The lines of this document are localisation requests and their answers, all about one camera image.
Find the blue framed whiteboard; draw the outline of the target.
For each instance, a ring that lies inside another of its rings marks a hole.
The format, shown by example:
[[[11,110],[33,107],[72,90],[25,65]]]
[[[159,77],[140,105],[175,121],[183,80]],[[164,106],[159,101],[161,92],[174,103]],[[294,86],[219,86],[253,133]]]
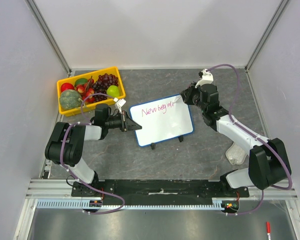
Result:
[[[144,102],[130,107],[131,119],[142,126],[135,131],[140,147],[150,146],[173,138],[193,133],[195,127],[190,107],[179,94]]]

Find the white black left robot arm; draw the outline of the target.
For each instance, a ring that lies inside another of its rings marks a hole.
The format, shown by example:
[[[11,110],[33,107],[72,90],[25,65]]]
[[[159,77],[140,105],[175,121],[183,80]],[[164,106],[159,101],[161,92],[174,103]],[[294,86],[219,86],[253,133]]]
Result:
[[[86,141],[103,140],[110,129],[122,132],[141,130],[142,126],[132,120],[129,114],[118,111],[112,114],[107,104],[99,104],[90,123],[69,124],[57,122],[45,148],[45,158],[70,171],[75,179],[72,184],[73,197],[99,197],[99,177],[83,159]]]

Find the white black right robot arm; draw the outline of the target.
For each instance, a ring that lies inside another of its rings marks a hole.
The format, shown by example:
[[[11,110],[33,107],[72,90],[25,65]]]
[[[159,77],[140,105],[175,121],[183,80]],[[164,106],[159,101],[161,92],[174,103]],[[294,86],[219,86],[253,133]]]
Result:
[[[255,186],[279,189],[278,182],[287,179],[286,190],[292,188],[291,167],[285,145],[279,138],[268,139],[250,130],[220,105],[219,92],[214,84],[197,86],[192,82],[180,93],[182,101],[200,109],[205,124],[228,137],[248,155],[248,167],[222,176],[219,191],[232,196],[237,188]]]

